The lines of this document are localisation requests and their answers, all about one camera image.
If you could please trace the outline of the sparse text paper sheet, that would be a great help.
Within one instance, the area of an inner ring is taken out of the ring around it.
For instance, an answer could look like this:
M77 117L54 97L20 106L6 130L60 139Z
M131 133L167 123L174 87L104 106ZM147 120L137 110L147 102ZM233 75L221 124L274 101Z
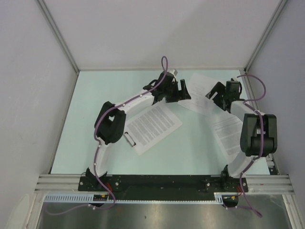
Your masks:
M181 100L178 105L205 116L220 113L221 109L205 97L218 82L224 83L224 80L194 73L186 84L191 100Z

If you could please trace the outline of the dense text paper sheet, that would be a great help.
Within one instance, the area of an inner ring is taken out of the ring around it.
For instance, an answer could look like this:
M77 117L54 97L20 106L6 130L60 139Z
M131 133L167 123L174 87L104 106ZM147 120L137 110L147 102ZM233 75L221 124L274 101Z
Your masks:
M182 124L165 103L158 103L126 121L124 132L132 136L137 144L133 149L138 155L142 155Z

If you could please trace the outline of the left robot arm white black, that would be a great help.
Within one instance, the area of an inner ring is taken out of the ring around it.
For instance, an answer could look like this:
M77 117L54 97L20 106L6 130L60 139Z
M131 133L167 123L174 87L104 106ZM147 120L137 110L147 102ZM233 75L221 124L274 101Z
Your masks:
M93 175L88 184L94 190L99 191L105 186L103 176L107 174L107 148L121 139L128 117L133 117L162 100L176 103L191 99L185 80L177 81L176 75L176 70L163 71L158 79L152 80L132 98L116 104L109 101L103 104L94 124L94 139L98 142L98 147L93 165L89 168Z

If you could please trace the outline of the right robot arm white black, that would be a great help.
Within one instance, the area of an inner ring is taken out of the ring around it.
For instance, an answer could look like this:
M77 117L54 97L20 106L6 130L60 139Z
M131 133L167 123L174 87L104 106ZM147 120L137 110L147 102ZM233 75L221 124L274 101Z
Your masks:
M276 116L250 106L240 98L241 92L241 83L231 79L226 84L217 82L205 96L242 121L240 152L221 172L220 187L224 191L232 191L237 186L236 178L243 177L257 160L277 150Z

